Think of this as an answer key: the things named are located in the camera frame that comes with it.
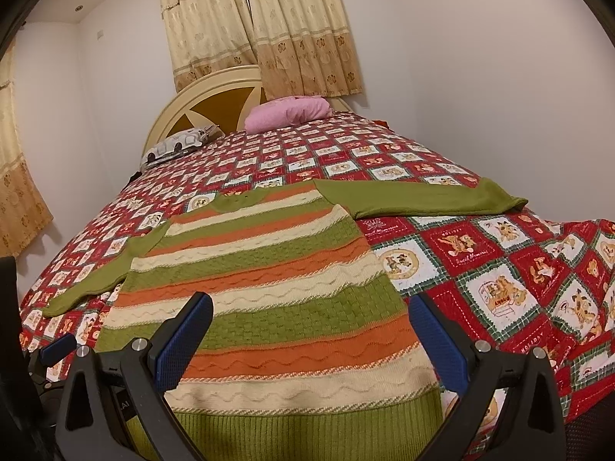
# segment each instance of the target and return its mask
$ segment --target sweater neckline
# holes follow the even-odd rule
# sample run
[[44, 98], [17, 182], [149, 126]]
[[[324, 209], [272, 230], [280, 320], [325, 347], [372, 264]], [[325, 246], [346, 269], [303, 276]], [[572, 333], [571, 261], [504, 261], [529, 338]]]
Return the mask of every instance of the sweater neckline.
[[269, 187], [258, 187], [241, 194], [218, 194], [208, 206], [218, 213], [230, 213], [243, 207], [254, 206], [263, 201], [271, 193]]

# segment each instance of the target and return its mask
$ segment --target pillow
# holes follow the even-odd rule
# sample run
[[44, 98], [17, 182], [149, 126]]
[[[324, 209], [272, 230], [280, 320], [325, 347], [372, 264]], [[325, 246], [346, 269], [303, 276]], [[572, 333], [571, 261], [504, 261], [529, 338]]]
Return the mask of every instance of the pillow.
[[223, 136], [223, 131], [215, 124], [207, 128], [190, 128], [177, 132], [147, 151], [141, 160], [141, 171], [145, 172], [159, 164], [190, 154]]
[[324, 119], [333, 115], [333, 109], [322, 97], [284, 97], [256, 106], [245, 120], [248, 134], [262, 133], [286, 126]]

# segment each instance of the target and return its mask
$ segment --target blue gripper pad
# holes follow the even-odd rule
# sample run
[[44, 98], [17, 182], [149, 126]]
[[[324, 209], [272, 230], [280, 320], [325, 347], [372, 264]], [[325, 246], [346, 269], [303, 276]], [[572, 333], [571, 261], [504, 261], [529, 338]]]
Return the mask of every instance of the blue gripper pad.
[[410, 297], [408, 315], [445, 388], [463, 395], [469, 384], [467, 362], [453, 339], [419, 295]]
[[46, 368], [53, 368], [64, 357], [77, 348], [77, 340], [71, 333], [66, 333], [62, 338], [48, 344], [39, 353], [39, 361]]
[[211, 297], [204, 293], [199, 295], [200, 299], [189, 313], [184, 315], [183, 322], [156, 360], [154, 382], [156, 389], [161, 393], [177, 387], [213, 320]]

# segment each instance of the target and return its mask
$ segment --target headboard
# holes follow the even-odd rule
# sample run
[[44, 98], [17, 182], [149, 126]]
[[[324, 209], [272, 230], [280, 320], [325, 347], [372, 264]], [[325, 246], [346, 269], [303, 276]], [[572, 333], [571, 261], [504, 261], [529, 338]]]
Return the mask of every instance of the headboard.
[[[327, 100], [337, 111], [351, 111], [341, 99]], [[250, 110], [266, 101], [258, 66], [237, 66], [204, 76], [162, 110], [148, 134], [143, 154], [170, 135], [194, 126], [214, 123], [226, 134], [241, 131]]]

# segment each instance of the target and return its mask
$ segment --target metal screw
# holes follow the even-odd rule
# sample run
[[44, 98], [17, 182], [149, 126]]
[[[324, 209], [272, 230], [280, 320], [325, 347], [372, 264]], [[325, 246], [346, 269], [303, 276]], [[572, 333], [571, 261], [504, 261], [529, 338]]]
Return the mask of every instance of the metal screw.
[[541, 347], [534, 347], [532, 353], [537, 359], [544, 359], [547, 356], [547, 353]]
[[85, 357], [88, 353], [90, 353], [90, 347], [87, 345], [81, 345], [77, 349], [77, 357]]
[[145, 338], [137, 338], [131, 344], [131, 347], [135, 352], [140, 352], [146, 346], [148, 346], [148, 341]]
[[491, 345], [485, 340], [478, 340], [474, 346], [480, 353], [487, 353], [491, 351]]

